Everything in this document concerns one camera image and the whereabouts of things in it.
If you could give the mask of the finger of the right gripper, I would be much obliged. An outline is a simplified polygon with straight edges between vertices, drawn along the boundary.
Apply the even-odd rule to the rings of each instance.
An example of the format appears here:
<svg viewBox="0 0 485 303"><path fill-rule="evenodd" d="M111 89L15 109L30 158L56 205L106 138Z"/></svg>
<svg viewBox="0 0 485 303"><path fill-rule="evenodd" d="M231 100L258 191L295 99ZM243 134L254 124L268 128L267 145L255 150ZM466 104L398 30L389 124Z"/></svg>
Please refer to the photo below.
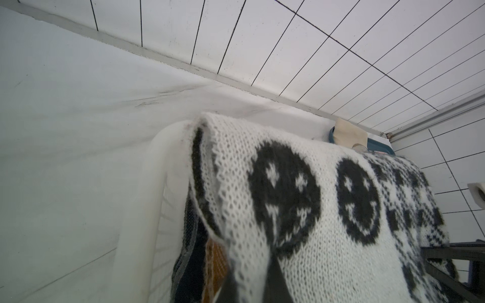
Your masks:
<svg viewBox="0 0 485 303"><path fill-rule="evenodd" d="M423 247L427 274L467 302L484 302L484 241L459 242L442 247ZM455 260L469 264L467 281L456 275Z"/></svg>

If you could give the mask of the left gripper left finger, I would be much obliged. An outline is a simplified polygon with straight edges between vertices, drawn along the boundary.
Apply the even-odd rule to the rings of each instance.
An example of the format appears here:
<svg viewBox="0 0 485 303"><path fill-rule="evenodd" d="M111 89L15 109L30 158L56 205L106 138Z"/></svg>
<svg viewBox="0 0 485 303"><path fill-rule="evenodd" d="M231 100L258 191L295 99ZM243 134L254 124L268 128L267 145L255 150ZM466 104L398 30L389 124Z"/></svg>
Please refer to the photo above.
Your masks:
<svg viewBox="0 0 485 303"><path fill-rule="evenodd" d="M237 299L237 283L234 275L229 272L215 298L215 303L237 303Z"/></svg>

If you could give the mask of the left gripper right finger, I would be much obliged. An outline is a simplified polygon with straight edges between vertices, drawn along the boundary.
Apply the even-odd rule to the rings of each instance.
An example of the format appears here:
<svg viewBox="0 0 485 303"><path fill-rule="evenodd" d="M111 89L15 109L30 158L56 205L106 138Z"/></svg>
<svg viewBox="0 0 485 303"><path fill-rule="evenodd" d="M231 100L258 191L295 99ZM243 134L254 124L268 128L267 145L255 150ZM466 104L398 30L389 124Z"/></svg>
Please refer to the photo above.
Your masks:
<svg viewBox="0 0 485 303"><path fill-rule="evenodd" d="M264 303L293 303L286 285L279 260L273 256L270 260L263 295Z"/></svg>

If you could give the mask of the navy grey striped scarf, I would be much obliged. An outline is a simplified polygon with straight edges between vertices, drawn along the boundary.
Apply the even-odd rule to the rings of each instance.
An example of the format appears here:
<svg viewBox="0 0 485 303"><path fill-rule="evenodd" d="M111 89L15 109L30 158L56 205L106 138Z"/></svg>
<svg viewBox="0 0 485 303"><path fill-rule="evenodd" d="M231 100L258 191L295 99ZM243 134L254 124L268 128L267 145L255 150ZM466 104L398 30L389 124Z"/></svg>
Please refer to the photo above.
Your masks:
<svg viewBox="0 0 485 303"><path fill-rule="evenodd" d="M205 279L207 230L187 197L183 245L172 274L171 302L201 302Z"/></svg>

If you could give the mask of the smiley face checked scarf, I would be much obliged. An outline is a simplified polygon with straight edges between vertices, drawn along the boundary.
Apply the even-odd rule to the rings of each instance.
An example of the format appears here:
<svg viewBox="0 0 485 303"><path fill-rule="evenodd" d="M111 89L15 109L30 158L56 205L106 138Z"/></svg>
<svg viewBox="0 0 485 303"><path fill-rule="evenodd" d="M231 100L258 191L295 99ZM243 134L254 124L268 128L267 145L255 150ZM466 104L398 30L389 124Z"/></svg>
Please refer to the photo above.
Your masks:
<svg viewBox="0 0 485 303"><path fill-rule="evenodd" d="M262 302L271 260L293 302L461 302L421 250L450 243L424 173L404 157L212 113L191 135L191 195L226 250L237 302Z"/></svg>

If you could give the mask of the brown plaid scarf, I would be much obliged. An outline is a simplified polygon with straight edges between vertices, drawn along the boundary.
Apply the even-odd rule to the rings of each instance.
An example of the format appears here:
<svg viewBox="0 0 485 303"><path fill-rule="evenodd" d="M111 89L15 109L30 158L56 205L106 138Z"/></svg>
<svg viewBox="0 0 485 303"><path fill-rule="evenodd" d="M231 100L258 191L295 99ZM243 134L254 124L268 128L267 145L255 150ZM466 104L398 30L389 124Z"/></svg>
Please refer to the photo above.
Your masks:
<svg viewBox="0 0 485 303"><path fill-rule="evenodd" d="M209 239L205 248L202 302L213 302L229 270L223 245Z"/></svg>

